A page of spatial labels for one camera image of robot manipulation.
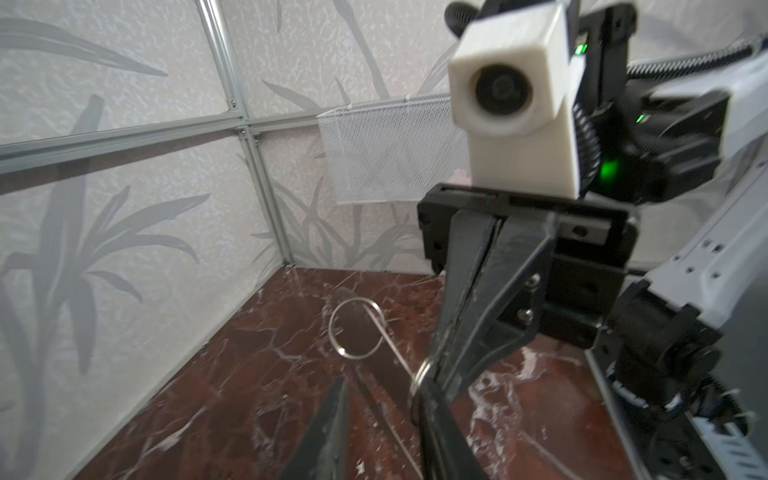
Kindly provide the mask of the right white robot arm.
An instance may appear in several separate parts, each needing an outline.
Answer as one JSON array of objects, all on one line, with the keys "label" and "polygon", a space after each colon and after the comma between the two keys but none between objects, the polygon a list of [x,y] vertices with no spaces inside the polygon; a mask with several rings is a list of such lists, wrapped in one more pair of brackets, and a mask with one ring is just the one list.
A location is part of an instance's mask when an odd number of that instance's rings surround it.
[{"label": "right white robot arm", "polygon": [[628,280],[637,207],[712,180],[767,132],[767,40],[631,65],[631,3],[454,1],[449,61],[469,186],[417,207],[446,284],[410,388],[428,479],[485,473],[450,407],[545,334],[591,352],[640,474],[763,479],[747,413],[715,376],[734,308],[767,269],[767,166],[751,166],[670,259]]}]

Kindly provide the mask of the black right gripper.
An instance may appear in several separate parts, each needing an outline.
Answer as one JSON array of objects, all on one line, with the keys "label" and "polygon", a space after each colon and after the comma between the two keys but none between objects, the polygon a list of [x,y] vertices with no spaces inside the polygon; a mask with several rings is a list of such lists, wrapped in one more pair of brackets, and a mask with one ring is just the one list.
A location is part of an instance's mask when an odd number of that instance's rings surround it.
[{"label": "black right gripper", "polygon": [[577,348],[593,347],[639,237],[638,208],[603,197],[438,184],[417,213],[426,258],[435,272],[445,267],[430,358],[443,366],[450,402],[530,343],[538,328]]}]

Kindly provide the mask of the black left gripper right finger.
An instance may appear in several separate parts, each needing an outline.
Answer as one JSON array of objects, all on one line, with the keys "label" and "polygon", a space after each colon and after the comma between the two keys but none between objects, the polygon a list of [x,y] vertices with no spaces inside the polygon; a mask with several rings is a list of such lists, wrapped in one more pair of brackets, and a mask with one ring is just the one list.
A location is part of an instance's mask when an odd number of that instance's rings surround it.
[{"label": "black left gripper right finger", "polygon": [[443,392],[424,377],[417,383],[411,416],[419,432],[424,479],[487,479],[463,436]]}]

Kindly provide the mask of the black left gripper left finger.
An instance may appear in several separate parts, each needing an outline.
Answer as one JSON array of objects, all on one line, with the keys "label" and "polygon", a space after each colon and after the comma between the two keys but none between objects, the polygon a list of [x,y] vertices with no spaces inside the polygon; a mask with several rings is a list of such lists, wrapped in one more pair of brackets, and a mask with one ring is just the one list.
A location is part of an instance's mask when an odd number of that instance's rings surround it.
[{"label": "black left gripper left finger", "polygon": [[349,391],[336,379],[312,418],[304,437],[280,472],[279,479],[335,479],[346,477],[349,447]]}]

